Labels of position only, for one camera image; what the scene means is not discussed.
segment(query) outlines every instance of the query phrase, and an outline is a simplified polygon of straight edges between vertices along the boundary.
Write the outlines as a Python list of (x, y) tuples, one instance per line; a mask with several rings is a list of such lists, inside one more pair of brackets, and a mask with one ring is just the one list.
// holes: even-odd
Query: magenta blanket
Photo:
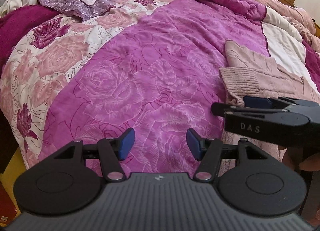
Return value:
[(13, 47), (30, 30), (57, 16), (59, 12), (40, 5), (18, 8), (0, 19), (0, 75)]
[(320, 58), (312, 47), (305, 41), (302, 41), (306, 47), (306, 68), (311, 76), (312, 81), (316, 84), (320, 91)]
[[(54, 99), (38, 159), (75, 138), (94, 143), (133, 127), (135, 144), (122, 162), (126, 174), (192, 175), (198, 163), (186, 145), (187, 129), (219, 138), (223, 128), (210, 107), (226, 97), (219, 75), (228, 66), (225, 42), (268, 56), (265, 14), (253, 0), (174, 0), (143, 16), (108, 41)], [(100, 171), (97, 162), (89, 166)]]

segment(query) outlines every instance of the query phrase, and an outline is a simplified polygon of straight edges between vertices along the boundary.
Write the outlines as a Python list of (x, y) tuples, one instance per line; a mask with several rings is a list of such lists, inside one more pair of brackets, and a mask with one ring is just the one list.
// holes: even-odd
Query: bed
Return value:
[[(56, 9), (70, 4), (41, 1)], [(82, 1), (87, 8), (99, 0)], [(135, 144), (121, 162), (126, 174), (193, 175), (198, 162), (186, 145), (188, 128), (229, 144), (239, 138), (223, 132), (223, 120), (210, 113), (213, 102), (241, 105), (249, 94), (320, 102), (320, 40), (301, 9), (274, 0), (103, 1), (104, 11), (90, 18), (79, 8), (53, 17), (46, 9), (44, 22), (10, 49), (0, 108), (27, 168), (74, 139), (95, 143), (133, 127)], [(273, 70), (247, 57), (273, 60)], [(239, 68), (244, 72), (234, 82), (230, 75)], [(276, 146), (253, 142), (282, 159)], [(101, 174), (97, 160), (87, 166)], [(230, 167), (226, 161), (221, 170)]]

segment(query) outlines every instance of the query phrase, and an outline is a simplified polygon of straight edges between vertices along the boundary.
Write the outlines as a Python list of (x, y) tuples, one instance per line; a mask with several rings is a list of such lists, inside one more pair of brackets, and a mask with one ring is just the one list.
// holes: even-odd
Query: red box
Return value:
[(16, 214), (16, 207), (0, 183), (0, 223), (8, 225)]

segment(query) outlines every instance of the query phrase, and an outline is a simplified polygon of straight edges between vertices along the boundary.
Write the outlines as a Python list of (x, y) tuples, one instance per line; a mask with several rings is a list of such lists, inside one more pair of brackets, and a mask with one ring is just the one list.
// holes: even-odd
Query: yellow surface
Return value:
[(20, 148), (18, 148), (14, 153), (14, 155), (12, 156), (4, 173), (0, 174), (0, 182), (4, 187), (5, 191), (7, 191), (7, 194), (9, 195), (11, 200), (13, 201), (15, 207), (17, 208), (18, 213), (16, 216), (18, 216), (21, 213), (18, 209), (17, 202), (13, 195), (13, 184), (15, 180), (25, 171), (26, 171), (26, 167), (23, 163)]

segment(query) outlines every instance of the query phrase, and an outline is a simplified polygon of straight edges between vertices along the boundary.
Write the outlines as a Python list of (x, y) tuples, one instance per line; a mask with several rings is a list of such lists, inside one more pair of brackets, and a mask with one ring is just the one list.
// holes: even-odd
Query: gray ribbed plate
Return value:
[(224, 203), (209, 184), (186, 173), (132, 173), (106, 186), (85, 209), (61, 217), (23, 213), (8, 231), (311, 231), (298, 215), (257, 218)]

